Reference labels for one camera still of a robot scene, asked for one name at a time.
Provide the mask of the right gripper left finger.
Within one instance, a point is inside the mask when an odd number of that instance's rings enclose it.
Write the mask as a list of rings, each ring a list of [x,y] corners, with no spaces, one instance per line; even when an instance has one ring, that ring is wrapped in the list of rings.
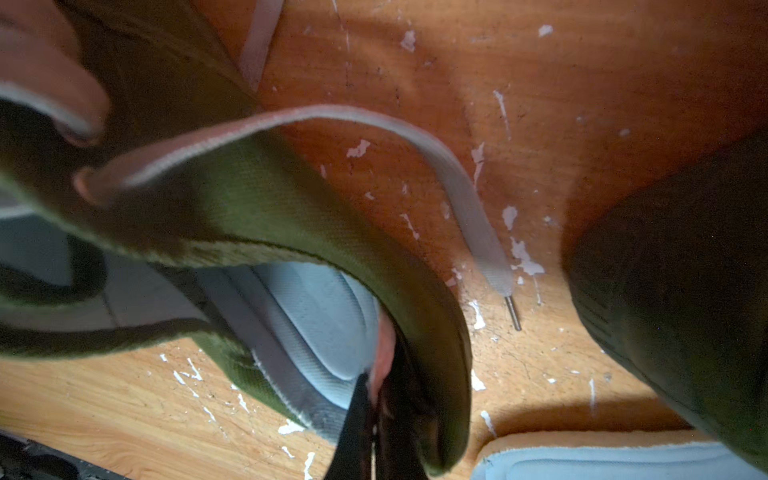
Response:
[[[375,407],[369,375],[358,377],[347,416],[325,480],[370,480]]]

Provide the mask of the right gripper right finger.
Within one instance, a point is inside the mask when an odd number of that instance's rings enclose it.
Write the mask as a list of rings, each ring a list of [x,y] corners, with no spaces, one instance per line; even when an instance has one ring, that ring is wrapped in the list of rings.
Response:
[[[395,346],[391,370],[379,391],[375,473],[383,480],[426,480],[415,442],[414,408],[408,398],[408,363]]]

